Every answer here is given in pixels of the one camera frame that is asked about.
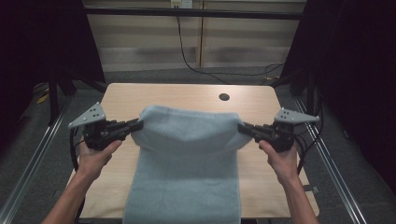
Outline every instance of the gray carpet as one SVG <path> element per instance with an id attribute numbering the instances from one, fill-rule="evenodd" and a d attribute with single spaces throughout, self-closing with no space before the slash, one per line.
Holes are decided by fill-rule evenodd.
<path id="1" fill-rule="evenodd" d="M 244 74 L 259 74 L 264 72 L 262 67 L 250 68 L 210 68 L 210 72 L 231 72 Z M 278 76 L 281 69 L 276 69 L 269 77 Z M 226 76 L 217 75 L 226 82 L 238 85 L 259 85 L 264 76 Z M 135 83 L 199 83 L 223 84 L 221 81 L 189 69 L 169 69 L 138 72 L 119 72 L 106 74 L 107 83 L 135 82 Z M 89 105 L 100 101 L 102 93 L 90 90 L 87 86 L 77 82 L 78 93 L 64 115 L 64 122 L 49 146 L 32 184 L 24 196 L 12 223 L 38 223 L 44 218 L 62 192 L 72 171 L 72 164 L 68 154 L 69 130 L 66 125 Z M 294 99 L 289 93 L 288 86 L 276 88 L 276 95 L 282 106 L 296 109 Z M 353 139 L 346 139 L 343 127 L 324 104 L 324 128 L 322 137 L 330 150 L 341 174 L 358 201 L 368 223 L 396 223 L 395 196 L 387 188 L 375 170 L 360 154 Z M 7 155 L 0 160 L 0 204 L 3 205 L 7 196 L 16 185 L 26 164 L 33 155 L 42 135 L 46 131 L 49 121 L 49 102 L 41 105 L 35 99 L 26 110 L 21 120 L 18 134 L 12 139 Z M 347 212 L 334 183 L 323 164 L 317 150 L 313 147 L 307 155 L 305 171 L 312 186 L 318 187 L 315 195 L 320 209 L 321 223 L 353 223 Z M 91 223 L 121 223 L 120 219 L 86 220 Z M 272 219 L 272 223 L 291 223 L 289 218 Z"/>

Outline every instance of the aluminum rail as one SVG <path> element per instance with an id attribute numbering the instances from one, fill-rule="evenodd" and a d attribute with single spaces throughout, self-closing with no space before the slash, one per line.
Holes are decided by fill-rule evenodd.
<path id="1" fill-rule="evenodd" d="M 301 113 L 306 112 L 305 105 L 301 98 L 296 99 L 295 104 L 297 105 L 297 108 Z M 311 135 L 312 140 L 314 141 L 314 139 L 318 135 L 318 129 L 315 126 L 311 125 L 310 123 L 306 123 L 305 125 Z M 364 218 L 364 215 L 361 211 L 361 208 L 359 207 L 359 204 L 357 203 L 355 197 L 353 196 L 352 192 L 347 186 L 347 183 L 345 182 L 344 178 L 341 176 L 340 172 L 338 171 L 338 168 L 334 160 L 332 159 L 332 155 L 330 154 L 329 150 L 324 144 L 323 139 L 319 137 L 315 145 L 317 146 L 318 153 L 322 158 L 327 171 L 329 172 L 332 182 L 337 188 L 337 191 L 346 207 L 346 210 L 348 211 L 350 217 L 352 218 L 353 223 L 366 224 L 367 221 Z"/>
<path id="2" fill-rule="evenodd" d="M 8 224 L 11 223 L 12 219 L 14 218 L 17 210 L 23 200 L 24 195 L 26 194 L 27 190 L 29 189 L 30 184 L 33 181 L 35 173 L 43 161 L 44 156 L 47 153 L 47 150 L 52 142 L 53 137 L 58 132 L 59 126 L 62 123 L 64 118 L 64 112 L 70 106 L 73 97 L 69 96 L 66 98 L 63 109 L 59 114 L 58 118 L 49 126 L 41 139 L 38 147 L 35 150 L 35 154 L 30 159 L 29 164 L 26 166 L 20 180 L 18 181 L 17 185 L 15 186 L 14 190 L 12 190 L 10 196 L 8 197 L 5 205 L 0 211 L 0 223 L 1 224 Z"/>
<path id="3" fill-rule="evenodd" d="M 129 16 L 173 16 L 173 17 L 210 17 L 266 19 L 282 21 L 299 21 L 303 13 L 266 12 L 266 11 L 232 11 L 214 9 L 162 8 L 162 7 L 29 7 L 29 9 L 57 13 L 85 13 L 91 15 L 129 15 Z"/>

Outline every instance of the light blue towel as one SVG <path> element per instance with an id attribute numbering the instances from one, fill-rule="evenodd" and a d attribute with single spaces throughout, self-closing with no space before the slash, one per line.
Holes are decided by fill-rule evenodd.
<path id="1" fill-rule="evenodd" d="M 123 223 L 240 223 L 235 113 L 149 106 L 132 133 L 141 147 Z"/>

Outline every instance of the black cable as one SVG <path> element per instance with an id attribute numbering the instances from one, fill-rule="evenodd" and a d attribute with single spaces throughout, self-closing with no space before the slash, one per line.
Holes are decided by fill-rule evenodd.
<path id="1" fill-rule="evenodd" d="M 303 141 L 304 147 L 302 147 L 302 148 L 306 148 L 307 144 L 306 144 L 305 139 L 303 137 L 301 137 L 300 135 L 297 135 L 297 138 L 299 138 L 301 141 Z"/>
<path id="2" fill-rule="evenodd" d="M 303 144 L 301 143 L 301 138 L 300 136 L 296 136 L 296 138 L 294 139 L 294 141 L 298 144 L 298 147 L 300 148 L 300 150 L 304 150 Z"/>
<path id="3" fill-rule="evenodd" d="M 264 76 L 264 75 L 267 75 L 267 74 L 271 73 L 271 72 L 274 71 L 275 69 L 277 69 L 280 65 L 283 65 L 283 63 L 269 64 L 269 65 L 265 66 L 264 72 L 258 73 L 258 74 L 222 73 L 222 72 L 208 73 L 208 72 L 203 72 L 203 71 L 196 70 L 196 69 L 192 68 L 192 67 L 189 65 L 189 63 L 188 63 L 187 60 L 186 60 L 186 56 L 185 56 L 185 54 L 184 54 L 183 41 L 182 41 L 182 39 L 181 39 L 180 17 L 177 17 L 177 29 L 178 29 L 178 37 L 179 37 L 179 40 L 180 40 L 181 54 L 182 54 L 182 56 L 183 56 L 184 63 L 187 65 L 187 67 L 189 67 L 190 70 L 192 70 L 192 71 L 194 71 L 194 72 L 196 72 L 196 73 L 200 73 L 200 74 L 204 74 L 204 75 L 211 76 L 211 77 L 217 79 L 218 81 L 220 81 L 220 82 L 222 82 L 222 83 L 231 85 L 231 84 L 228 83 L 227 81 L 224 81 L 224 80 L 222 80 L 221 78 L 216 77 L 216 76 L 214 76 L 214 75 L 229 75 L 229 76 L 243 76 L 243 77 Z M 274 66 L 274 65 L 276 65 L 276 67 L 273 68 L 273 69 L 271 69 L 270 71 L 267 72 L 267 68 L 268 68 L 269 66 Z"/>
<path id="4" fill-rule="evenodd" d="M 75 129 L 72 128 L 70 129 L 70 138 L 69 138 L 69 144 L 70 144 L 70 158 L 72 159 L 73 167 L 75 171 L 78 170 L 78 159 L 77 159 L 77 153 L 76 153 L 76 146 L 74 146 L 74 136 L 75 136 Z"/>
<path id="5" fill-rule="evenodd" d="M 308 132 L 308 129 L 304 130 L 303 132 L 297 133 L 296 135 L 303 135 Z"/>
<path id="6" fill-rule="evenodd" d="M 320 113 L 320 128 L 318 130 L 318 134 L 315 136 L 314 141 L 307 147 L 305 144 L 305 148 L 301 150 L 301 155 L 300 155 L 300 161 L 299 164 L 297 166 L 297 173 L 299 174 L 301 172 L 301 170 L 303 169 L 304 166 L 304 162 L 305 162 L 305 156 L 307 154 L 307 152 L 309 151 L 309 149 L 318 141 L 318 139 L 320 138 L 321 132 L 323 130 L 323 126 L 324 126 L 324 118 L 323 118 L 323 108 L 322 108 L 322 97 L 319 96 L 318 97 L 318 103 L 317 103 L 317 111 L 316 113 Z"/>
<path id="7" fill-rule="evenodd" d="M 74 145 L 74 137 L 77 134 L 77 130 L 78 129 L 70 129 L 70 138 L 69 138 L 69 144 L 70 144 L 70 157 L 72 159 L 73 162 L 73 167 L 75 169 L 75 171 L 78 170 L 78 156 L 77 156 L 77 152 L 76 152 L 76 147 L 82 143 L 84 140 L 79 141 L 78 143 L 76 143 Z M 79 223 L 79 217 L 81 216 L 82 210 L 84 209 L 84 205 L 85 205 L 85 197 L 81 202 L 81 205 L 78 208 L 78 211 L 76 212 L 75 215 L 75 223 L 78 224 Z"/>
<path id="8" fill-rule="evenodd" d="M 272 64 L 268 64 L 267 66 L 265 66 L 265 69 L 264 69 L 265 80 L 262 83 L 260 83 L 260 86 L 263 85 L 268 80 L 268 74 L 271 73 L 272 71 L 276 70 L 281 65 L 283 65 L 283 63 L 272 63 Z M 267 72 L 267 68 L 271 67 L 271 66 L 275 66 L 275 67 Z"/>
<path id="9" fill-rule="evenodd" d="M 293 80 L 295 77 L 299 76 L 299 75 L 301 74 L 302 71 L 303 71 L 302 69 L 297 69 L 296 71 L 292 72 L 292 73 L 289 74 L 288 76 L 286 76 L 286 77 L 281 77 L 281 78 L 278 79 L 277 81 L 271 83 L 270 86 L 271 86 L 272 88 L 276 88 L 276 87 L 278 87 L 278 86 L 291 83 L 292 80 Z"/>

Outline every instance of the table surface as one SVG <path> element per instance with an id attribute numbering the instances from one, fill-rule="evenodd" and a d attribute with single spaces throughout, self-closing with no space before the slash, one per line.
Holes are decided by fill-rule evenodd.
<path id="1" fill-rule="evenodd" d="M 230 99 L 220 100 L 222 93 Z M 139 118 L 148 105 L 165 105 L 206 112 L 236 112 L 242 121 L 271 124 L 280 109 L 274 89 L 262 86 L 114 83 L 108 86 L 101 104 L 108 120 L 119 121 Z M 122 217 L 138 155 L 139 147 L 127 137 L 92 184 L 81 217 Z M 285 193 L 274 170 L 253 140 L 238 150 L 238 171 L 242 218 L 290 217 Z M 304 170 L 300 178 L 304 185 L 308 184 Z M 318 215 L 313 193 L 306 194 Z"/>

